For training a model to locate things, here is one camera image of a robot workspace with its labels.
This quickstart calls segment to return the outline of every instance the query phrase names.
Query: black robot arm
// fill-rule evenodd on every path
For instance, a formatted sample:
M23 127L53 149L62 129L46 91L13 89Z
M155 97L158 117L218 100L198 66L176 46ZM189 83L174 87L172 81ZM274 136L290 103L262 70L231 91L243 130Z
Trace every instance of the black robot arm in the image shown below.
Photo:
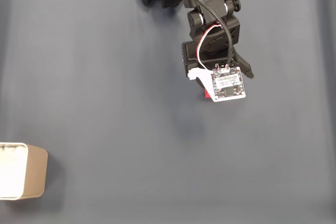
M250 64L244 60L234 49L229 51L229 39L232 39L232 45L238 43L240 23L233 15L234 12L240 11L239 0L202 0L210 7L215 14L217 14L224 25L226 30L229 31L228 35L221 27L216 27L205 37L202 48L199 53L199 58L207 69L214 69L215 66L225 66L229 64L230 67L240 67L241 71L249 78L253 78ZM218 19L209 11L204 4L200 4L197 0L161 0L162 7L174 7L180 2L183 2L185 8L192 8L193 10L188 13L188 21L190 25L190 37L192 41L182 44L183 61L185 72L193 68L202 68L196 57L197 45L202 38L204 32L214 24L218 23Z

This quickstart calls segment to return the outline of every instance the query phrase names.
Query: red block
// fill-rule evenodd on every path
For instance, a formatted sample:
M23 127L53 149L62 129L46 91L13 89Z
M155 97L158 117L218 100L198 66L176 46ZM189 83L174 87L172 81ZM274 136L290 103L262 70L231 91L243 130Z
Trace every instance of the red block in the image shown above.
M211 98L211 96L209 95L208 91L206 91L206 89L204 89L205 91L205 98Z

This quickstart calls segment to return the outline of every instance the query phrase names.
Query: gray backdrop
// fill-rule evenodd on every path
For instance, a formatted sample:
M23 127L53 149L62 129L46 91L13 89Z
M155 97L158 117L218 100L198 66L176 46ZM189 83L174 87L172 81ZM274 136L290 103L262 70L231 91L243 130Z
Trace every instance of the gray backdrop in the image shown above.
M2 224L335 223L336 0L241 0L247 98L184 74L187 10L1 0L0 139L49 152Z

